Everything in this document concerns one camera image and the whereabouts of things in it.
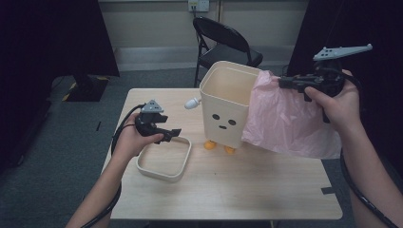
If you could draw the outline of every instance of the hand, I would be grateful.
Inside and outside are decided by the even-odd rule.
[[[348,70],[343,72],[352,75]],[[336,131],[361,123],[358,90],[350,81],[345,80],[343,89],[333,98],[312,87],[306,87],[305,93],[324,108]]]
[[[125,156],[126,159],[131,160],[142,152],[143,148],[151,143],[156,143],[163,138],[163,134],[155,134],[143,137],[134,125],[135,118],[139,113],[134,113],[125,122],[125,128],[116,143],[114,156]]]

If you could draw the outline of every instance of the white tray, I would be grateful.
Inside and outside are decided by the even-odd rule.
[[[171,142],[150,144],[137,158],[140,173],[164,181],[179,181],[190,155],[192,142],[184,137],[174,137]]]

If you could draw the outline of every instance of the forearm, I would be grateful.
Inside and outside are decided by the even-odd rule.
[[[350,176],[362,194],[386,217],[403,226],[403,197],[377,156],[361,123],[339,131]],[[358,227],[371,227],[374,216],[352,195]]]
[[[85,197],[67,227],[81,227],[101,213],[112,201],[119,189],[122,176],[129,159],[112,156],[101,177]],[[99,227],[107,227],[110,215],[107,215]]]

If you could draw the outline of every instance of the handheld controller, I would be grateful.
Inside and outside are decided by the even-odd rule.
[[[154,100],[151,100],[142,107],[140,114],[135,119],[137,131],[142,136],[163,134],[163,139],[155,142],[156,144],[170,142],[172,137],[177,137],[181,133],[181,129],[165,130],[157,127],[156,123],[166,123],[168,119],[167,116],[160,114],[162,112],[163,109]]]
[[[341,57],[357,54],[363,51],[371,50],[371,44],[364,47],[324,47],[318,54],[314,56],[315,73],[294,76],[281,77],[278,79],[280,88],[291,88],[304,94],[304,101],[311,102],[312,99],[305,93],[305,88],[311,86],[330,97],[335,97],[344,87],[345,74],[342,73],[342,66],[338,60]],[[329,119],[323,113],[323,121],[329,122]]]

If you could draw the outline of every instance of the plastic storage bin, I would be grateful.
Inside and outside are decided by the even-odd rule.
[[[200,85],[208,140],[234,149],[242,145],[242,130],[258,75],[257,68],[230,62],[220,61],[210,67]]]

